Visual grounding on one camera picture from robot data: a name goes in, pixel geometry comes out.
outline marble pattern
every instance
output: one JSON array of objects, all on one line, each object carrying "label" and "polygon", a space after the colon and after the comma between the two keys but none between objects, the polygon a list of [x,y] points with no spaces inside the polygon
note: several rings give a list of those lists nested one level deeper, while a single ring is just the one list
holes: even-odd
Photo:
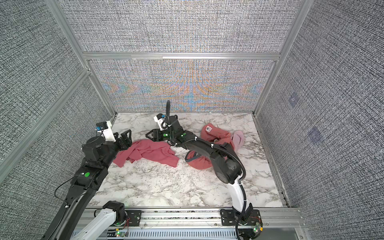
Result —
[{"label": "marble pattern", "polygon": [[[145,138],[145,134],[158,128],[153,117],[157,113],[123,113],[117,116],[114,132],[132,130],[132,140]],[[180,113],[179,122],[185,130],[200,135],[207,123],[230,132],[242,130],[244,146],[237,152],[247,176],[243,186],[254,207],[282,207],[262,144],[247,113]],[[231,207],[232,201],[224,183],[212,168],[197,170],[184,161],[188,152],[171,147],[180,158],[176,168],[158,162],[140,159],[126,162],[122,168],[112,164],[99,191],[89,205],[102,206],[109,200],[123,202],[125,206],[178,206],[178,207]]]}]

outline gray textured wall panel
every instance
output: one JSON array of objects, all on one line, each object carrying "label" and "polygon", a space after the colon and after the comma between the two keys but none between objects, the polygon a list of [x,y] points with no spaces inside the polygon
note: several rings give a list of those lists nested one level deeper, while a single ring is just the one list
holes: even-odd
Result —
[{"label": "gray textured wall panel", "polygon": [[0,9],[1,162],[82,67],[43,0]]},{"label": "gray textured wall panel", "polygon": [[[0,184],[0,236],[14,239],[15,223],[26,234],[17,239],[39,239],[62,202],[54,190],[71,178],[84,157],[81,145],[96,135],[95,123],[109,120],[89,79],[84,80],[41,136]],[[64,197],[68,184],[58,190]]]},{"label": "gray textured wall panel", "polygon": [[252,111],[273,61],[91,60],[117,112]]},{"label": "gray textured wall panel", "polygon": [[383,12],[316,0],[258,116],[313,239],[384,239]]},{"label": "gray textured wall panel", "polygon": [[280,52],[301,0],[60,0],[85,51]]}]

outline side wall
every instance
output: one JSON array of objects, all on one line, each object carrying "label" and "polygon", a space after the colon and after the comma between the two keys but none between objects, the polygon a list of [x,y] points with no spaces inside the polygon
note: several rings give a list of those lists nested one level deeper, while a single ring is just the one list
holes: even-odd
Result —
[{"label": "side wall", "polygon": [[383,12],[315,0],[257,116],[313,239],[383,237]]},{"label": "side wall", "polygon": [[[43,0],[2,1],[0,9],[1,164],[83,68]],[[42,237],[61,206],[54,190],[80,166],[95,123],[110,118],[86,78],[0,183],[1,239],[18,230],[26,233],[18,239]]]}]

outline black mounting plate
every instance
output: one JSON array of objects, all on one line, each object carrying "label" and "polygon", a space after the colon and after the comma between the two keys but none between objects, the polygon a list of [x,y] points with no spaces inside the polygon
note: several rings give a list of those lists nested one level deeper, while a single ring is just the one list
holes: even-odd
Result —
[{"label": "black mounting plate", "polygon": [[[221,225],[223,226],[235,226],[235,210],[220,209]],[[251,215],[245,222],[240,222],[241,225],[253,227],[256,223],[261,223],[260,212],[257,209],[253,209]]]},{"label": "black mounting plate", "polygon": [[141,220],[141,210],[125,210],[127,217],[130,218],[128,221],[128,227],[138,227]]}]

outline white marble tabletop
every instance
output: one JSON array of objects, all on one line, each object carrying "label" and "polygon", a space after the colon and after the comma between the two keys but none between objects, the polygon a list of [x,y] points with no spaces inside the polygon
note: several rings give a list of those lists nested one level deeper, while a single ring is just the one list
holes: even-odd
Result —
[{"label": "white marble tabletop", "polygon": [[[158,128],[153,120],[156,114],[119,114],[113,125],[113,131],[123,132],[131,129],[133,141],[143,139],[147,132]],[[243,180],[247,199],[254,207],[282,207],[251,114],[179,113],[177,115],[181,126],[198,136],[201,128],[208,123],[231,133],[242,130],[245,143],[237,154],[247,170],[247,176]],[[102,206],[109,200],[116,200],[123,202],[126,207],[232,206],[225,184],[216,177],[212,168],[194,169],[184,161],[188,150],[176,147],[171,149],[180,158],[176,168],[147,159],[140,159],[134,163],[127,161],[122,168],[112,163],[108,176],[89,205]]]}]

